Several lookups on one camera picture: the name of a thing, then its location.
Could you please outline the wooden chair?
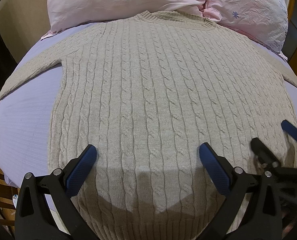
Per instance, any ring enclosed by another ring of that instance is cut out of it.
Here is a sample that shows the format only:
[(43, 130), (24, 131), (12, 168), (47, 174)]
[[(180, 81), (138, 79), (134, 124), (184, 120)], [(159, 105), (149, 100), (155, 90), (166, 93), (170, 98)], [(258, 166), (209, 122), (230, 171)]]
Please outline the wooden chair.
[(18, 193), (18, 188), (8, 186), (0, 169), (0, 239), (15, 239), (15, 210), (12, 197)]

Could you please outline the pink floral right pillow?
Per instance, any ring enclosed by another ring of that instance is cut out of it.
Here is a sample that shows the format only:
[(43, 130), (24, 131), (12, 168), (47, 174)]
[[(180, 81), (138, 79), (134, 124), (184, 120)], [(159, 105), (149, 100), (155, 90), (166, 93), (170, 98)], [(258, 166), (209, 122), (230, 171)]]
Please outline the pink floral right pillow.
[(203, 16), (279, 54), (288, 31), (285, 0), (206, 0)]

